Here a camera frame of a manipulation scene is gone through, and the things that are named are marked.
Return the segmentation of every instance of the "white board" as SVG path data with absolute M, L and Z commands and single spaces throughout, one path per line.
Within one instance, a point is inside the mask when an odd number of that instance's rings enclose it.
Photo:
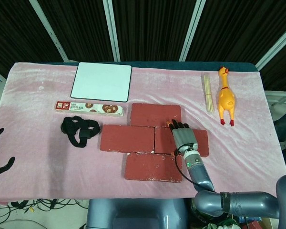
M 80 62 L 71 98 L 127 102 L 130 65 Z

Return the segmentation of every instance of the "pink cloth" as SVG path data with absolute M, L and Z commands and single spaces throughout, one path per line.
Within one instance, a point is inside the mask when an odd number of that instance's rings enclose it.
M 0 201 L 35 198 L 188 198 L 196 191 L 181 183 L 124 179 L 126 154 L 101 152 L 101 134 L 75 148 L 60 125 L 66 116 L 54 110 L 56 101 L 71 99 L 76 66 L 16 63 L 0 102 L 0 166 L 11 156 L 13 167 L 0 175 Z M 217 192 L 266 191 L 275 195 L 276 181 L 286 168 L 260 74 L 230 72 L 236 96 L 235 126 L 220 125 L 216 97 L 217 72 L 210 72 L 215 112 L 205 107 L 201 71 L 133 68 L 129 101 L 113 103 L 124 117 L 81 114 L 103 124 L 129 124 L 132 103 L 178 104 L 183 122 L 206 129 L 209 152 L 203 158 Z M 106 103 L 88 101 L 89 103 Z M 230 118 L 225 112 L 225 121 Z

